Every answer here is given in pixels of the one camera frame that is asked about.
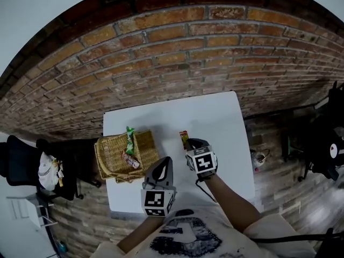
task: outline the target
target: white t-shirt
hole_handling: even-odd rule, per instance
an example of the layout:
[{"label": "white t-shirt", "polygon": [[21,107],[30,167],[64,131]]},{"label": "white t-shirt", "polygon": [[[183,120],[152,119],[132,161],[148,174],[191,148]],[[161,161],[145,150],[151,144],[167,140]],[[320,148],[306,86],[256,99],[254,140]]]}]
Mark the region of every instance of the white t-shirt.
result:
[{"label": "white t-shirt", "polygon": [[169,214],[164,225],[128,254],[116,245],[99,245],[91,258],[313,258],[308,242],[256,244],[250,238],[297,235],[279,214],[266,216],[243,233],[233,228],[220,206],[191,207]]}]

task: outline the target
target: green snack package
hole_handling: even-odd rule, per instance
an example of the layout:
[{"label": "green snack package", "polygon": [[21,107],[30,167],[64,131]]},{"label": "green snack package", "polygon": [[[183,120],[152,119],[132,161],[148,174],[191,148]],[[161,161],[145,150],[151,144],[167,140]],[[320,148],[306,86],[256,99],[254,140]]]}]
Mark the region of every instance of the green snack package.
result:
[{"label": "green snack package", "polygon": [[127,126],[127,149],[125,153],[128,155],[134,155],[134,142],[133,142],[134,128]]}]

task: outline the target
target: black cable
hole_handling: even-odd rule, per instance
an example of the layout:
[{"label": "black cable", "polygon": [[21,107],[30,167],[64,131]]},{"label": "black cable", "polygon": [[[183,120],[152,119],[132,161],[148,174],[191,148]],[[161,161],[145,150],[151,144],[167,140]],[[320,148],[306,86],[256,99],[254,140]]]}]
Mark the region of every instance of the black cable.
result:
[{"label": "black cable", "polygon": [[335,233],[331,235],[327,234],[312,234],[312,235],[296,235],[282,238],[273,239],[252,239],[256,243],[282,243],[282,242],[292,242],[292,241],[324,241],[328,238],[340,238],[344,237],[344,232]]},{"label": "black cable", "polygon": [[211,197],[202,187],[200,187],[200,186],[198,185],[198,182],[199,182],[199,179],[196,180],[196,186],[198,186],[198,187],[201,189],[201,191],[203,191],[204,193],[206,193],[206,194],[209,196],[209,198],[211,198],[211,199],[213,200],[214,203],[217,203],[217,200],[215,200],[213,197]]}]

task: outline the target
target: person's left arm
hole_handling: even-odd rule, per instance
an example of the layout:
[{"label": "person's left arm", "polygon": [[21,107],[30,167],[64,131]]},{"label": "person's left arm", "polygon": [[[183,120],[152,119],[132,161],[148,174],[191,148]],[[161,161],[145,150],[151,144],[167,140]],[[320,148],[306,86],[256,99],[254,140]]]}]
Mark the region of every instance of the person's left arm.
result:
[{"label": "person's left arm", "polygon": [[149,235],[156,231],[163,223],[164,217],[148,216],[132,233],[117,244],[124,252],[128,253],[139,243],[143,242]]}]

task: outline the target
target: snack wrapper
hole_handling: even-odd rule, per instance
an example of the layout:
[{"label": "snack wrapper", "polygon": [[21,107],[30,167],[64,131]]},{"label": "snack wrapper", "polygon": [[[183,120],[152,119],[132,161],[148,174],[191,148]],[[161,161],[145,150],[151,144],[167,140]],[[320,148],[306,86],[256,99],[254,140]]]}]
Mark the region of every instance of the snack wrapper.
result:
[{"label": "snack wrapper", "polygon": [[134,155],[133,133],[134,128],[127,126],[127,149],[125,150],[125,153],[128,155]]},{"label": "snack wrapper", "polygon": [[127,164],[129,164],[130,166],[132,166],[135,169],[137,169],[140,166],[140,163],[137,160],[133,159],[131,156],[126,154],[124,151],[122,153],[122,158],[123,158],[123,160],[126,161]]},{"label": "snack wrapper", "polygon": [[187,149],[186,142],[189,139],[188,132],[187,131],[182,131],[182,132],[179,132],[179,135],[181,136],[181,139],[182,139],[182,142],[183,142],[183,146],[184,146],[184,150],[186,150]]}]

